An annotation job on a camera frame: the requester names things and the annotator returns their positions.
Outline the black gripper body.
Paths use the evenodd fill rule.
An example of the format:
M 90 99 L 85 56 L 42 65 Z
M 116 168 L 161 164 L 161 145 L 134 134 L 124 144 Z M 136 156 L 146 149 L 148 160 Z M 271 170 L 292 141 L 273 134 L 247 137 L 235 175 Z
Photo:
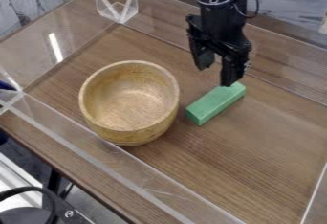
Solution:
M 197 0 L 199 14 L 189 14 L 188 38 L 211 42 L 215 55 L 223 52 L 251 52 L 252 44 L 244 34 L 247 0 Z

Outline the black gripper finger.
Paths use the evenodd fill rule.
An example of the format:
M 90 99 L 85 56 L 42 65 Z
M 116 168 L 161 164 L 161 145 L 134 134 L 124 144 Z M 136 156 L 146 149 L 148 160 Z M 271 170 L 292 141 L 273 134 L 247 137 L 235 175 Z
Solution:
M 249 67 L 248 52 L 223 52 L 221 86 L 229 87 L 243 78 Z
M 209 68 L 215 62 L 215 52 L 208 40 L 189 36 L 189 47 L 192 51 L 193 64 L 199 71 Z

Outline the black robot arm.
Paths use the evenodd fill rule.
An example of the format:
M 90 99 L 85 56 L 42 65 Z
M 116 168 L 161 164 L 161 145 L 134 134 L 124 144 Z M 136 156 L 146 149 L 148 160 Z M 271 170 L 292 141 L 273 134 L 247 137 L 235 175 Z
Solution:
M 199 70 L 209 68 L 215 56 L 221 57 L 220 86 L 229 87 L 240 80 L 249 67 L 252 44 L 243 29 L 247 20 L 248 0 L 196 0 L 199 14 L 185 17 L 193 64 Z

